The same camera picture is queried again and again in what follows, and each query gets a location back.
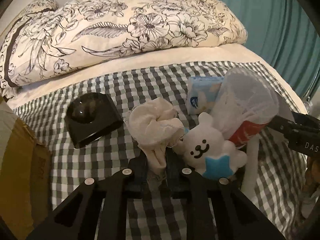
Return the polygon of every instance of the red label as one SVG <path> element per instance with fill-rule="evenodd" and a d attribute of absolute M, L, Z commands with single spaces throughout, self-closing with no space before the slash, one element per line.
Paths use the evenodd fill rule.
<path fill-rule="evenodd" d="M 238 130 L 230 137 L 229 141 L 233 142 L 237 147 L 244 145 L 253 136 L 261 131 L 267 124 L 256 124 L 250 121 L 244 121 Z"/>

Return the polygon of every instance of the floral comforter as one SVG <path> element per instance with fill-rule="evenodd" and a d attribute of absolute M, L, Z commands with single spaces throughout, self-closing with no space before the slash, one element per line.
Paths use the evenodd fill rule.
<path fill-rule="evenodd" d="M 0 51 L 1 88 L 118 57 L 172 47 L 244 43 L 242 23 L 219 0 L 35 0 Z"/>

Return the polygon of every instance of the tissue pack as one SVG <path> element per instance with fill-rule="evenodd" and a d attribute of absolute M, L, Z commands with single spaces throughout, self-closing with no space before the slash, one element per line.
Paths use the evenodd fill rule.
<path fill-rule="evenodd" d="M 187 111 L 188 114 L 200 114 L 213 108 L 223 77 L 189 77 Z"/>

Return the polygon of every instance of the white plush bear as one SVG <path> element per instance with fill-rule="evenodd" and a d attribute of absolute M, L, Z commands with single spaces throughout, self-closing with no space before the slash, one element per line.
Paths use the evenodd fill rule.
<path fill-rule="evenodd" d="M 222 133 L 212 127 L 211 115 L 203 112 L 198 119 L 199 125 L 191 129 L 173 150 L 208 179 L 230 177 L 246 164 L 246 153 L 236 150 L 234 143 L 224 140 Z"/>

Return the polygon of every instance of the cream bed sheet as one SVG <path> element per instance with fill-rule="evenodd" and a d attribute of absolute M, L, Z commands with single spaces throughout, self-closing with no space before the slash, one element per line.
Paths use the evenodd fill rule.
<path fill-rule="evenodd" d="M 13 109 L 27 103 L 28 101 L 49 94 L 59 88 L 108 73 L 174 63 L 181 64 L 190 61 L 260 61 L 287 90 L 288 94 L 295 101 L 300 111 L 304 114 L 307 113 L 301 99 L 274 68 L 252 51 L 236 43 L 224 44 L 215 48 L 174 48 L 148 52 L 132 57 L 114 59 L 102 64 L 84 68 L 77 72 L 52 78 L 50 80 L 26 85 L 22 87 L 22 90 L 20 90 L 17 96 L 8 101 L 8 105 Z"/>

